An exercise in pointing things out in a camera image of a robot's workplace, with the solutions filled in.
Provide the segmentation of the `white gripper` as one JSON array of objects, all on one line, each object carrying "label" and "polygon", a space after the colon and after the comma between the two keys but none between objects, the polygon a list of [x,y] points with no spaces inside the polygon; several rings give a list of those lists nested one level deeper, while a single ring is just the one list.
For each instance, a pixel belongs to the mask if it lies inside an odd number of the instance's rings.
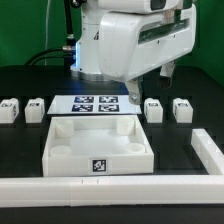
[{"label": "white gripper", "polygon": [[162,66],[160,76],[171,78],[174,60],[192,51],[195,31],[195,5],[171,18],[164,12],[107,12],[99,26],[100,71],[111,80],[126,82],[129,101],[140,103],[141,81],[136,77]]}]

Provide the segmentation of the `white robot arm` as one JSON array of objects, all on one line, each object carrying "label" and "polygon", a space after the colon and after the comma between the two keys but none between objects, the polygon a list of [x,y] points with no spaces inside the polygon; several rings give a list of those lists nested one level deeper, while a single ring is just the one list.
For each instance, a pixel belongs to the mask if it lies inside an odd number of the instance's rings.
[{"label": "white robot arm", "polygon": [[88,80],[126,85],[129,101],[141,102],[141,76],[160,70],[172,79],[175,60],[192,51],[194,0],[72,0],[81,7],[81,38],[71,70]]}]

